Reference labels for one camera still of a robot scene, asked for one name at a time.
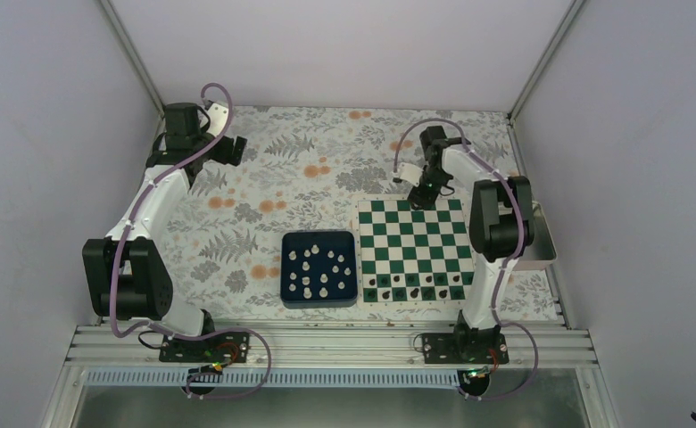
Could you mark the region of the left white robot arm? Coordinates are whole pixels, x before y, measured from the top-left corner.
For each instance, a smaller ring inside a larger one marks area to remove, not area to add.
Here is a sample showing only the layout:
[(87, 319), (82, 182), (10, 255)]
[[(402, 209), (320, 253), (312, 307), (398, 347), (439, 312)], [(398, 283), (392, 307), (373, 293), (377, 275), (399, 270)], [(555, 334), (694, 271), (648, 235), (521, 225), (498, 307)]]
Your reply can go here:
[(87, 240), (82, 249), (99, 317), (136, 319), (165, 335), (184, 336), (183, 350), (197, 361), (211, 358), (219, 339), (210, 331), (207, 312), (175, 297), (158, 243), (205, 162), (239, 165), (247, 141), (226, 135), (229, 119), (224, 103), (166, 105), (165, 129), (153, 142), (135, 198), (105, 237)]

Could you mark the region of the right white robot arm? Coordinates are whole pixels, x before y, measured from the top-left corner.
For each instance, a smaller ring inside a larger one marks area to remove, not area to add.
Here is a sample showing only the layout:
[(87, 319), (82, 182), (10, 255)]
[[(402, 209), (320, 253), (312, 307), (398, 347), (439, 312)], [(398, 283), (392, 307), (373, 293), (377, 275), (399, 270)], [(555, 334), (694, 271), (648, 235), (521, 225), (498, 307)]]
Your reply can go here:
[(449, 137), (443, 127), (420, 133), (425, 166), (403, 163), (396, 176), (412, 183), (414, 210), (431, 209), (450, 181), (471, 185), (469, 240), (475, 273), (451, 333), (431, 335), (428, 364), (507, 362), (498, 316), (499, 292), (518, 259), (534, 240), (532, 188), (526, 177), (506, 178), (474, 152), (465, 136)]

